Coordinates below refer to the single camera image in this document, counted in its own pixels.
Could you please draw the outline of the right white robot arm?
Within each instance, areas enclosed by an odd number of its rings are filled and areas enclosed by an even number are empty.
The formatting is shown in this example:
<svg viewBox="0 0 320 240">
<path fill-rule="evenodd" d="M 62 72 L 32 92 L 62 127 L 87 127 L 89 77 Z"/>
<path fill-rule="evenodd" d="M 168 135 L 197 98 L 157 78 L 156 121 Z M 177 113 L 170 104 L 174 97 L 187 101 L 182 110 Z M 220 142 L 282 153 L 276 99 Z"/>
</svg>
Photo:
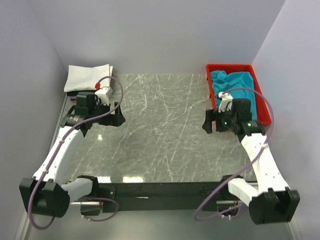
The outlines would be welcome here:
<svg viewBox="0 0 320 240">
<path fill-rule="evenodd" d="M 282 177 L 268 145 L 269 136 L 258 120 L 252 119 L 248 99 L 223 100 L 219 108 L 208 109 L 202 128 L 212 133 L 232 131 L 247 153 L 250 163 L 229 176 L 205 198 L 197 212 L 216 195 L 230 200 L 237 197 L 248 207 L 256 225 L 290 222 L 300 202 L 297 190 Z"/>
</svg>

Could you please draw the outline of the teal t shirt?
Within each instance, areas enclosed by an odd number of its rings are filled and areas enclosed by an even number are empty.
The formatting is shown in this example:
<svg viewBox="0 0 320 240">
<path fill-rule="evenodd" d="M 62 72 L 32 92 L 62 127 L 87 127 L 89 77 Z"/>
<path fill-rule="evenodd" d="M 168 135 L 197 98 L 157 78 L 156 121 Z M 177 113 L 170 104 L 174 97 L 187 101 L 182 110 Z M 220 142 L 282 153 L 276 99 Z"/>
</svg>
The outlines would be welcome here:
<svg viewBox="0 0 320 240">
<path fill-rule="evenodd" d="M 235 88 L 255 89 L 254 80 L 248 71 L 226 73 L 224 70 L 214 70 L 210 72 L 210 76 L 217 108 L 220 106 L 218 93 Z M 252 113 L 252 119 L 258 119 L 256 97 L 254 92 L 238 89 L 231 91 L 229 94 L 231 94 L 234 99 L 249 99 L 251 102 L 250 111 Z"/>
</svg>

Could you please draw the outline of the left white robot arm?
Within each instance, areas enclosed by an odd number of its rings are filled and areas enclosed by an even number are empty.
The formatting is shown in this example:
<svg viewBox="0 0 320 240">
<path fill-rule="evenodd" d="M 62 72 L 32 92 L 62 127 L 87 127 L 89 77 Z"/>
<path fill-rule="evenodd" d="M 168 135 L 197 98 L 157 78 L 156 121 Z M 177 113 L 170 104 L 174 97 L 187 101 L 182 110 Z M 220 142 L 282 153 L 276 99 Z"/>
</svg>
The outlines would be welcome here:
<svg viewBox="0 0 320 240">
<path fill-rule="evenodd" d="M 69 205 L 81 198 L 94 201 L 101 196 L 98 178 L 81 175 L 63 183 L 69 163 L 93 124 L 119 127 L 126 120 L 120 102 L 111 108 L 99 90 L 79 92 L 76 103 L 62 118 L 58 136 L 46 159 L 31 178 L 23 178 L 19 191 L 28 216 L 63 217 Z"/>
</svg>

